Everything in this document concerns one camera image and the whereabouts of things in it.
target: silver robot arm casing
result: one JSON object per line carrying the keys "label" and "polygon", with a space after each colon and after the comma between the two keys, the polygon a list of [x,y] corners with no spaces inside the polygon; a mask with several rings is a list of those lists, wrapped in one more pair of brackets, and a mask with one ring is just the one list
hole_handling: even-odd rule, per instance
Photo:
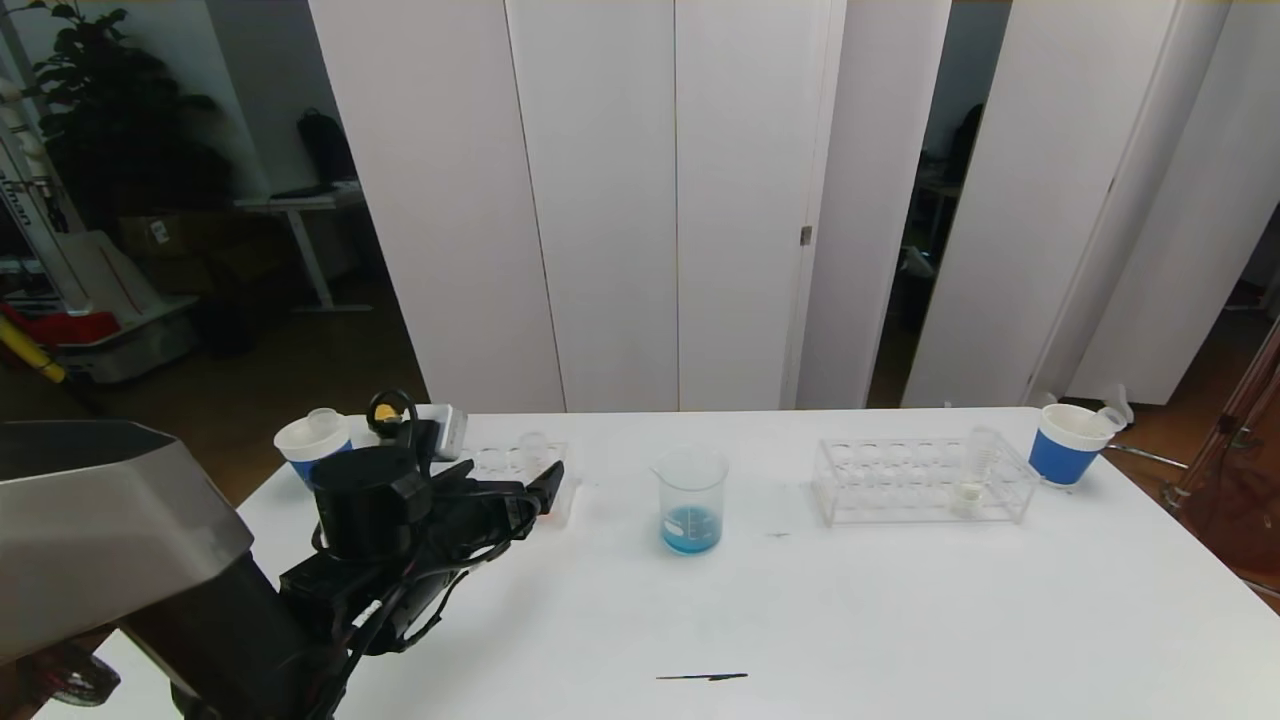
{"label": "silver robot arm casing", "polygon": [[252,542],[174,437],[0,423],[0,664],[205,583]]}

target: backpack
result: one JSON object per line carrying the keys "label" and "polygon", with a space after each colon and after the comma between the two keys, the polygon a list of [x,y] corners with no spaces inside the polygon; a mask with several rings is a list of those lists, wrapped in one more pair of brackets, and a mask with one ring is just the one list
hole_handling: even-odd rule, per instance
{"label": "backpack", "polygon": [[356,161],[351,158],[351,146],[347,145],[347,136],[338,120],[315,108],[307,108],[298,120],[298,135],[302,136],[302,145],[307,149],[321,183],[356,177]]}

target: cardboard box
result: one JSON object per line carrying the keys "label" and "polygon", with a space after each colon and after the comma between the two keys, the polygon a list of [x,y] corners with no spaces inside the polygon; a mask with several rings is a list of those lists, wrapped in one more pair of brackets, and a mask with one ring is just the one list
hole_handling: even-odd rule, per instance
{"label": "cardboard box", "polygon": [[202,255],[143,259],[141,265],[160,292],[234,297],[260,278],[293,265],[293,260],[289,246],[260,238]]}
{"label": "cardboard box", "polygon": [[120,218],[120,245],[125,255],[189,258],[250,240],[292,242],[279,218],[256,213],[179,213]]}

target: yellow pole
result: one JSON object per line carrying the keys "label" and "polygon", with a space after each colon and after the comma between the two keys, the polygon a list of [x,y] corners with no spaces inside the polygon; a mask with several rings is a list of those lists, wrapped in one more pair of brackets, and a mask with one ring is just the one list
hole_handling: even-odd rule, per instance
{"label": "yellow pole", "polygon": [[67,379],[67,370],[58,363],[54,363],[52,357],[45,355],[45,351],[35,341],[27,337],[26,333],[19,331],[4,315],[0,315],[0,343],[9,346],[9,350],[13,350],[18,357],[22,357],[24,363],[50,380],[60,383]]}

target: blue liquid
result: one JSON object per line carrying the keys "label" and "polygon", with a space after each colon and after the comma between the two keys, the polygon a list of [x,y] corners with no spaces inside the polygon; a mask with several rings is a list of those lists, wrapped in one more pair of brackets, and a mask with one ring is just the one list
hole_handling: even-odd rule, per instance
{"label": "blue liquid", "polygon": [[698,555],[719,542],[721,521],[710,510],[682,505],[662,519],[662,539],[681,555]]}

